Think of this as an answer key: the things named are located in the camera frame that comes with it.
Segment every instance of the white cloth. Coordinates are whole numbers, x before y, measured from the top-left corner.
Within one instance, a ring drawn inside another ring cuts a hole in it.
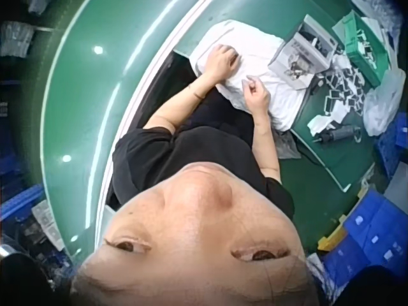
[[[249,112],[245,105],[242,80],[247,80],[247,75],[260,77],[271,94],[269,111],[272,123],[278,131],[287,131],[296,119],[306,90],[294,90],[268,69],[283,42],[281,38],[261,32],[250,25],[227,20],[208,30],[191,54],[190,63],[199,76],[204,72],[208,55],[216,45],[234,47],[242,56],[240,68],[224,85],[217,85],[218,91],[235,108]]]

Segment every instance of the eye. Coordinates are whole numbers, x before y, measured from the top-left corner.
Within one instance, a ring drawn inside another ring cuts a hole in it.
[[[246,261],[246,262],[251,262],[251,261],[264,261],[264,260],[270,260],[270,259],[279,259],[283,258],[289,255],[288,250],[279,250],[279,251],[267,251],[263,249],[258,249],[258,250],[239,250],[239,251],[234,251],[231,252],[231,255],[234,256],[235,258],[241,260],[241,261]]]
[[[133,244],[131,242],[121,242],[120,244],[116,245],[116,248],[126,251],[126,252],[133,252]]]
[[[122,250],[124,252],[130,252],[130,253],[132,252],[146,253],[152,248],[149,244],[146,244],[145,242],[139,242],[139,241],[134,241],[134,240],[126,240],[126,241],[121,241],[118,243],[111,243],[105,240],[105,243],[107,245],[110,245],[111,247]]]
[[[276,256],[273,255],[271,252],[268,251],[258,251],[252,255],[252,261],[261,261],[261,260],[268,260],[268,259],[275,259]]]

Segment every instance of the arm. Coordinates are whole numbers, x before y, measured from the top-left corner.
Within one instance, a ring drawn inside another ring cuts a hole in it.
[[[235,72],[239,62],[234,48],[224,45],[216,46],[208,57],[204,74],[163,104],[143,128],[163,127],[174,134],[207,93],[216,84],[229,78]]]
[[[243,81],[245,101],[254,119],[252,152],[265,177],[281,182],[281,171],[268,114],[270,94],[259,78]]]

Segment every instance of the green container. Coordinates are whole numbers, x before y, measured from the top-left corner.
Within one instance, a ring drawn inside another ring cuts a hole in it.
[[[360,69],[373,87],[381,84],[385,71],[388,69],[388,54],[384,45],[378,37],[371,31],[371,28],[364,22],[355,11],[343,18],[346,35],[346,54],[350,60]],[[358,51],[357,31],[363,30],[367,41],[370,42],[377,69],[364,58]]]

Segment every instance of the black shirt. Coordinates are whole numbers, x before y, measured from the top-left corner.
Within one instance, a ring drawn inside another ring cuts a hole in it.
[[[195,162],[224,166],[292,219],[291,195],[279,182],[263,176],[248,144],[239,137],[208,126],[174,136],[161,127],[130,131],[118,141],[113,153],[113,192],[123,205]]]

